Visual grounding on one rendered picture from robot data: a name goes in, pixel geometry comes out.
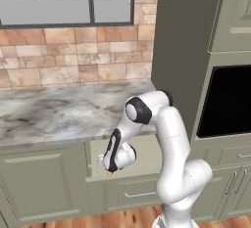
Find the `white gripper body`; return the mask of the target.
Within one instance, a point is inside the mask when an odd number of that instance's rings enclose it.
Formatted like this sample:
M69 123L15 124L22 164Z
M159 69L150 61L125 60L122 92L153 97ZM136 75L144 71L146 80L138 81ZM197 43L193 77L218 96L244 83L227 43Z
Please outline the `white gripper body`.
M103 164L103 159L104 159L104 155L99 155L98 156L98 165L102 168L102 169L105 169L105 167L104 167L104 164Z

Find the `open grey-green drawer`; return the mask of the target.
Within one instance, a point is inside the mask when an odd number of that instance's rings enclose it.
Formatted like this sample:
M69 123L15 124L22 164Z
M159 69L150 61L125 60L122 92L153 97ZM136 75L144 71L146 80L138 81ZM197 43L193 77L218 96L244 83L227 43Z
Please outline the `open grey-green drawer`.
M108 140L91 141L89 145L89 176L86 178L86 181L110 180L160 173L162 154L155 135L136 136L131 138L128 143L136 150L136 161L126 166L123 170L109 175L98 163L98 156L106 152Z

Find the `grey-green drawer front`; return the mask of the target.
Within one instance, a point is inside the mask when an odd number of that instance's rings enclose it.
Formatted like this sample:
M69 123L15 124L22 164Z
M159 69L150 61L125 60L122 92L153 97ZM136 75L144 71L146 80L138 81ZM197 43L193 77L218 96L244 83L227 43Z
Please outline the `grey-green drawer front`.
M229 166L251 162L251 158L241 159L238 154L251 155L251 146L224 148L220 155L218 166Z
M141 194L156 192L155 179L128 179L106 183L104 185L104 206L106 209L118 209L140 205L159 204L157 194L153 196L128 199L124 193Z

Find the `black built-in oven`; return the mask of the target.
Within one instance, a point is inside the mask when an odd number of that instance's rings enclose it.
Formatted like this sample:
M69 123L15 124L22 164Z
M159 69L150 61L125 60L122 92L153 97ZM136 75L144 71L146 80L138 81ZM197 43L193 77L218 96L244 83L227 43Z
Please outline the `black built-in oven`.
M251 132L251 65L213 67L197 136Z

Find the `tall grey-green cupboard unit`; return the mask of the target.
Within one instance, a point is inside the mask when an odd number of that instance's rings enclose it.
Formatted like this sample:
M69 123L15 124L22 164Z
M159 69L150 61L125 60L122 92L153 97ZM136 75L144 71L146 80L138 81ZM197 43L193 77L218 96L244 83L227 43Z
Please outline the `tall grey-green cupboard unit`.
M251 51L208 50L219 0L158 0L151 80L168 90L184 121L190 158L218 166L224 148L251 146L251 132L199 138L198 125L213 67L251 65Z

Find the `window with dark frame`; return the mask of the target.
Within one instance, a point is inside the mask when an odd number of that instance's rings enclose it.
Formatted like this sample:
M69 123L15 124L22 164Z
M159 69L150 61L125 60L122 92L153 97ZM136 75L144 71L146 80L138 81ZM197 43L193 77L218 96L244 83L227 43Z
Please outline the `window with dark frame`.
M132 0L0 0L0 25L132 24L132 11Z

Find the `grey-green wall cupboard door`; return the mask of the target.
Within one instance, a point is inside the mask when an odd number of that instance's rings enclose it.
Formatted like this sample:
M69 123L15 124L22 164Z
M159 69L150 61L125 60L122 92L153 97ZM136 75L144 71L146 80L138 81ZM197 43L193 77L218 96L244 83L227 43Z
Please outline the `grey-green wall cupboard door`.
M251 0L219 0L208 50L251 51Z

